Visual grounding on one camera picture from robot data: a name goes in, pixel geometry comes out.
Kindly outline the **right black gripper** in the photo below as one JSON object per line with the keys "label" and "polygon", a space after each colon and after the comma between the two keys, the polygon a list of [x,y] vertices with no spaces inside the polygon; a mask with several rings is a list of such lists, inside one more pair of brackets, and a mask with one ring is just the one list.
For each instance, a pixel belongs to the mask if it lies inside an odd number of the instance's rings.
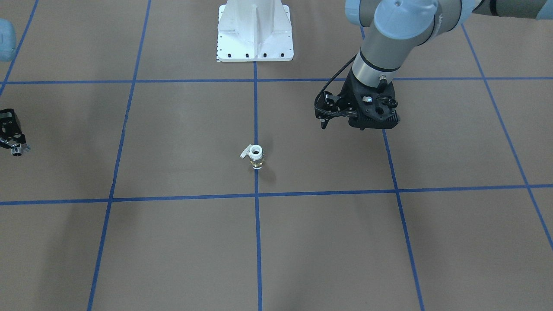
{"label": "right black gripper", "polygon": [[0,146],[4,149],[25,149],[26,137],[22,133],[19,119],[14,109],[0,111]]}

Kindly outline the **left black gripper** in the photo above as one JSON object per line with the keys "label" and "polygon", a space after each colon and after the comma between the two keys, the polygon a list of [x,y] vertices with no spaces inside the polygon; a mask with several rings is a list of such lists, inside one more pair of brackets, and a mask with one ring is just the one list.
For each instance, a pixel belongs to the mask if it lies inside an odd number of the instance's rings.
{"label": "left black gripper", "polygon": [[323,88],[315,98],[315,116],[321,122],[321,128],[326,129],[330,119],[336,117],[357,116],[357,110],[352,102],[354,93],[362,91],[375,91],[381,94],[385,90],[394,89],[393,83],[389,82],[387,77],[382,75],[377,78],[377,86],[370,87],[358,81],[353,72],[349,72],[346,81],[340,93],[334,96]]}

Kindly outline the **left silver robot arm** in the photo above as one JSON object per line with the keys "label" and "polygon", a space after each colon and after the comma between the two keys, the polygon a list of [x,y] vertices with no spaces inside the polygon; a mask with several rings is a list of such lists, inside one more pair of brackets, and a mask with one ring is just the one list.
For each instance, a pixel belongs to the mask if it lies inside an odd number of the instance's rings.
{"label": "left silver robot arm", "polygon": [[400,122],[393,79],[415,47],[462,25],[472,14],[551,20],[550,0],[348,0],[348,20],[366,27],[357,55],[347,63],[338,95],[324,87],[314,112],[326,129],[330,120],[351,127],[392,129]]}

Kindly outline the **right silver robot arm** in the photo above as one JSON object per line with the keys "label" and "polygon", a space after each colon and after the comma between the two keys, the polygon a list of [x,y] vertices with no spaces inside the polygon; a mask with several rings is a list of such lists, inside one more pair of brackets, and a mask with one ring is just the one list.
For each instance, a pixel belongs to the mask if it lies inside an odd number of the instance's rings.
{"label": "right silver robot arm", "polygon": [[[16,32],[12,22],[0,19],[0,60],[10,62],[16,55]],[[14,157],[20,157],[29,149],[14,109],[0,111],[1,148],[10,150]]]}

